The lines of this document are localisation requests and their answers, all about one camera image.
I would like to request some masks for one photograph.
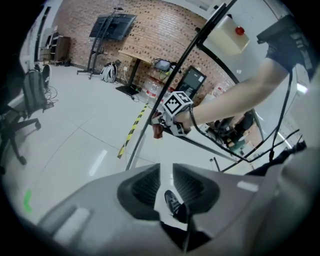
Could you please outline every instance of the television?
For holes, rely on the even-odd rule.
[[[104,39],[113,39],[118,41],[123,40],[125,36],[128,34],[130,27],[134,22],[134,20],[136,19],[136,17],[137,17],[136,15],[124,14],[124,13],[115,14],[113,16],[113,19],[109,28],[106,31]],[[105,16],[105,15],[101,15],[98,17],[89,35],[90,38],[97,37],[99,29],[103,25],[106,18],[108,18],[108,16]],[[102,37],[102,34],[103,34],[102,31],[104,30],[105,26],[106,24],[102,27],[99,37]]]
[[[194,66],[190,66],[175,90],[184,91],[192,99],[206,78],[206,75],[202,74]]]

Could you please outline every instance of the white box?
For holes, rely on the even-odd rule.
[[[174,91],[171,95],[163,102],[162,106],[165,112],[170,116],[174,117],[176,114],[185,110],[189,105],[194,102],[186,95],[184,91]]]

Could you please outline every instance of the forearm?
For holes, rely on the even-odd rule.
[[[252,109],[266,99],[287,75],[288,72],[282,66],[266,59],[256,76],[235,85],[214,100],[195,107],[195,122],[199,125],[210,123]],[[186,127],[192,126],[188,111],[177,115],[175,120]]]

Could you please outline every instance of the floor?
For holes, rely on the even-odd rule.
[[[119,84],[105,83],[99,77],[88,80],[86,74],[76,75],[77,70],[75,67],[52,67],[50,85],[58,92],[58,102],[44,113],[39,110],[32,114],[31,118],[39,118],[40,130],[31,125],[17,132],[19,151],[27,165],[19,163],[10,146],[2,159],[6,168],[3,185],[14,209],[35,224],[48,210],[86,183],[123,172],[151,111],[146,109],[125,154],[117,158],[146,98],[141,94],[141,101],[134,102],[115,89]],[[188,137],[220,150],[195,130]],[[161,163],[161,187],[155,209],[162,220],[167,219],[168,224],[184,229],[169,217],[163,196],[167,189],[175,191],[172,163],[217,171],[214,162],[210,162],[214,156],[169,134],[164,134],[163,139],[154,139],[149,126],[132,168]],[[216,159],[221,169],[233,163],[220,156]],[[228,172],[242,175],[250,170],[249,164],[242,163]]]

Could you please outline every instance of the white backpack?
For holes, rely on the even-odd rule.
[[[105,81],[106,83],[114,83],[117,77],[117,66],[108,63],[106,66],[103,67],[101,73],[100,73],[100,78],[102,81]]]

